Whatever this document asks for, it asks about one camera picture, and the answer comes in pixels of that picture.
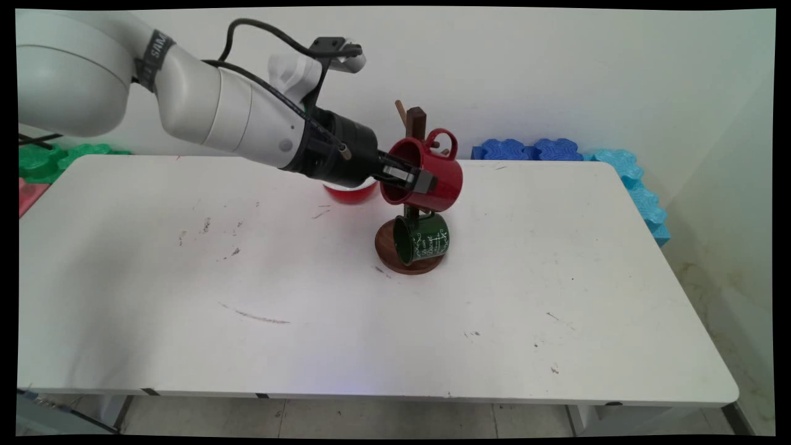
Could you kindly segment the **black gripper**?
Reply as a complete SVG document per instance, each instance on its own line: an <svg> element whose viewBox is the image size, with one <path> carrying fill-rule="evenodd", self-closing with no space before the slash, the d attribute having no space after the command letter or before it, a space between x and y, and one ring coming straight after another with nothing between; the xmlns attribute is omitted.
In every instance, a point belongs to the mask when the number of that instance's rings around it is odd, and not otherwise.
<svg viewBox="0 0 791 445"><path fill-rule="evenodd" d="M308 115L345 145L350 158L345 158L330 139L307 125L297 154L286 166L286 171L356 188L378 166L378 181L387 192L429 194L437 187L438 178L420 168L419 163L379 150L378 138L369 127L320 108L309 110Z"/></svg>

